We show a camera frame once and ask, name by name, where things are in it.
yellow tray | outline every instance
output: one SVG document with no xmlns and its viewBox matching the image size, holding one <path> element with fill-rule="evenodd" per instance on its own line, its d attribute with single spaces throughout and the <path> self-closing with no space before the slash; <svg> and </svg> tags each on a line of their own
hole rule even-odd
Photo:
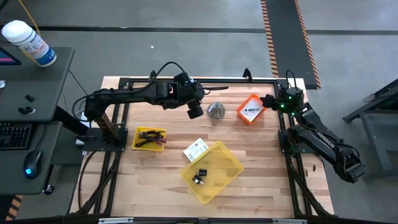
<svg viewBox="0 0 398 224">
<path fill-rule="evenodd" d="M 161 135 L 163 136 L 163 138 L 166 137 L 166 130 L 164 129 L 160 129 L 160 128 L 145 128 L 145 127 L 138 127 L 136 129 L 136 135 L 134 136 L 134 140 L 132 142 L 132 148 L 133 149 L 141 149 L 141 150 L 151 150 L 151 151 L 163 151 L 164 149 L 164 143 L 162 144 L 162 146 L 158 146 L 156 144 L 156 142 L 150 142 L 147 143 L 141 147 L 135 147 L 135 145 L 137 143 L 143 142 L 145 141 L 145 139 L 140 139 L 138 137 L 138 133 L 140 132 L 146 132 L 146 131 L 164 131 L 163 133 L 161 133 Z"/>
<path fill-rule="evenodd" d="M 203 185 L 198 185 L 192 180 L 199 169 L 207 169 L 207 176 L 202 177 Z M 217 141 L 181 170 L 180 175 L 200 202 L 207 204 L 242 171 L 242 163 L 221 141 Z"/>
</svg>

orange and black hazard tape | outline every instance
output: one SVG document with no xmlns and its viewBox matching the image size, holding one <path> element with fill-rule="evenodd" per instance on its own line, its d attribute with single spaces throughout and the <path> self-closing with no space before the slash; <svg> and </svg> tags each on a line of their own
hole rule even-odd
<svg viewBox="0 0 398 224">
<path fill-rule="evenodd" d="M 266 0 L 261 0 L 261 9 L 262 9 L 262 16 L 264 18 L 264 26 L 266 28 L 266 36 L 267 36 L 269 60 L 271 61 L 272 76 L 274 78 L 278 78 L 279 77 L 278 66 L 276 64 L 275 49 L 274 49 L 274 43 L 272 41 L 271 26 L 269 25 Z"/>
<path fill-rule="evenodd" d="M 15 220 L 18 214 L 19 207 L 21 206 L 22 195 L 15 195 L 12 199 L 11 207 L 8 210 L 6 221 Z"/>
<path fill-rule="evenodd" d="M 312 65 L 312 70 L 313 70 L 313 74 L 314 74 L 314 76 L 315 76 L 315 81 L 317 82 L 317 89 L 320 89 L 320 88 L 321 88 L 321 82 L 320 82 L 320 80 L 319 80 L 319 75 L 318 75 L 317 67 L 315 66 L 315 61 L 314 61 L 314 59 L 313 59 L 312 50 L 311 50 L 311 45 L 310 45 L 310 41 L 308 40 L 307 30 L 306 30 L 305 25 L 304 25 L 303 15 L 301 14 L 300 6 L 299 6 L 299 1 L 298 1 L 298 0 L 294 0 L 294 3 L 295 3 L 295 5 L 296 5 L 296 10 L 297 10 L 298 18 L 300 19 L 301 28 L 302 28 L 302 30 L 303 30 L 304 40 L 305 40 L 305 44 L 307 45 L 308 55 L 310 56 L 311 65 Z"/>
</svg>

computer mouse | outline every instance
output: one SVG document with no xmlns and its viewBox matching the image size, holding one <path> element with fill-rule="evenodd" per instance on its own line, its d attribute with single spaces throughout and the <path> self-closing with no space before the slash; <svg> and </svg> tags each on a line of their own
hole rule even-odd
<svg viewBox="0 0 398 224">
<path fill-rule="evenodd" d="M 24 174 L 28 179 L 34 179 L 42 171 L 42 156 L 43 152 L 40 150 L 33 150 L 28 153 L 24 160 Z"/>
</svg>

white bottle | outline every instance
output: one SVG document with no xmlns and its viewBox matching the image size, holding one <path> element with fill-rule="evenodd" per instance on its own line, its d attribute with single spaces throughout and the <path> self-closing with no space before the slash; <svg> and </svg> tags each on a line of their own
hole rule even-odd
<svg viewBox="0 0 398 224">
<path fill-rule="evenodd" d="M 40 67 L 50 66 L 57 59 L 54 50 L 23 21 L 7 23 L 1 34 Z"/>
</svg>

wooden table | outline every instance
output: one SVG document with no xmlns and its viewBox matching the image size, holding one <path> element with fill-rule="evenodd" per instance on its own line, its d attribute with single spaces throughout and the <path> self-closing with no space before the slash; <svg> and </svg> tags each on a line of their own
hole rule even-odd
<svg viewBox="0 0 398 224">
<path fill-rule="evenodd" d="M 104 77 L 102 88 L 117 88 L 119 79 L 120 77 Z M 297 82 L 300 88 L 304 88 L 302 80 Z M 164 111 L 160 106 L 147 103 L 130 105 L 126 126 L 129 137 L 119 167 L 112 216 L 294 217 L 285 157 L 279 149 L 277 131 L 280 127 L 277 113 L 268 109 L 253 125 L 247 125 L 235 112 L 251 94 L 274 94 L 273 85 L 227 85 L 228 90 L 212 91 L 202 100 L 204 111 L 215 101 L 224 105 L 226 113 L 221 120 L 213 120 L 207 114 L 190 120 L 187 106 Z M 106 112 L 111 118 L 113 106 Z M 165 149 L 162 152 L 133 150 L 132 140 L 138 126 L 166 129 Z M 244 166 L 243 172 L 206 205 L 200 203 L 179 176 L 181 169 L 189 163 L 182 151 L 198 138 L 202 138 L 209 146 L 217 140 L 222 141 Z M 98 185 L 103 156 L 103 153 L 96 153 L 86 168 L 81 190 L 82 203 Z M 304 169 L 308 173 L 309 189 L 325 209 L 333 213 L 321 160 L 311 154 L 303 154 L 302 157 Z M 316 165 L 315 172 L 312 171 L 313 165 Z M 300 190 L 298 197 L 303 205 Z M 103 207 L 105 204 L 106 197 L 103 199 Z M 76 192 L 70 211 L 75 210 Z"/>
</svg>

